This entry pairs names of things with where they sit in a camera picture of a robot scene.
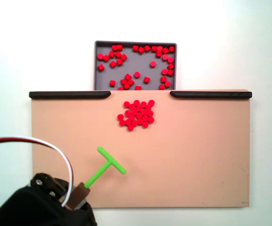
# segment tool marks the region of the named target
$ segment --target pile of red blocks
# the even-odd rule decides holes
[[[129,131],[133,131],[136,126],[148,128],[149,124],[155,121],[153,118],[154,112],[152,111],[154,104],[155,101],[153,100],[150,100],[148,103],[145,101],[140,102],[139,100],[135,100],[133,103],[129,101],[124,102],[123,105],[128,110],[124,113],[126,118],[123,114],[117,116],[119,125],[127,126]]]
[[[109,55],[103,55],[101,53],[97,54],[98,60],[103,60],[108,62],[110,58],[117,58],[116,62],[113,60],[110,62],[110,67],[114,68],[116,65],[121,66],[123,62],[128,58],[125,54],[121,54],[122,45],[112,45],[112,51],[109,52]],[[101,72],[104,70],[104,66],[100,64],[97,69]]]

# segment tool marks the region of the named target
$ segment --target tray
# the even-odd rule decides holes
[[[115,66],[114,68],[110,67],[110,62],[116,62],[117,57],[110,58],[107,62],[104,60],[99,60],[97,55],[102,53],[103,55],[109,55],[109,52],[112,51],[112,45],[122,45],[123,49],[120,51],[121,54],[125,54],[128,58],[123,62],[121,66]],[[156,57],[156,53],[152,52],[152,49],[148,52],[144,51],[143,54],[133,51],[133,46],[138,45],[142,46],[162,46],[167,47],[174,46],[175,51],[173,53],[167,53],[168,57],[174,59],[173,63],[174,68],[173,75],[163,75],[161,73],[162,69],[167,68],[169,65],[168,61],[164,61],[162,57]],[[133,81],[135,82],[131,88],[128,90],[135,90],[136,86],[141,86],[142,90],[156,90],[159,89],[161,83],[160,79],[162,76],[166,76],[167,80],[171,82],[171,85],[165,89],[175,89],[176,88],[176,55],[177,55],[177,45],[175,43],[165,43],[165,42],[123,42],[123,41],[96,41],[95,42],[95,84],[94,90],[118,90],[119,87],[122,87],[120,80],[125,78],[125,75],[128,73],[132,76]],[[150,62],[155,61],[156,66],[152,68]],[[98,66],[102,64],[104,70],[101,72],[98,70]],[[134,73],[140,72],[140,77],[135,78]],[[149,77],[150,82],[145,83],[144,78]],[[110,80],[116,82],[114,87],[110,86]]]

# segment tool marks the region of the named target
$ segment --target green t-shaped tool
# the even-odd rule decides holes
[[[107,162],[85,183],[85,187],[89,188],[108,168],[113,165],[120,173],[126,174],[126,169],[123,168],[106,150],[102,147],[97,148],[98,152],[107,159]]]

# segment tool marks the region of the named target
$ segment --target white wall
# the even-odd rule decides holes
[[[176,42],[177,89],[253,92],[250,208],[95,210],[99,225],[272,225],[272,0],[0,1],[0,136],[31,135],[29,91],[93,88],[95,40]],[[31,162],[0,145],[0,205]]]

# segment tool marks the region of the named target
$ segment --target tan board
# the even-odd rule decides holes
[[[155,122],[120,127],[124,101],[149,101]],[[69,158],[74,184],[105,162],[102,146],[126,170],[110,167],[87,197],[94,208],[249,206],[249,99],[179,99],[168,90],[112,91],[106,99],[32,100],[32,136]],[[33,172],[68,180],[63,159],[33,146]]]

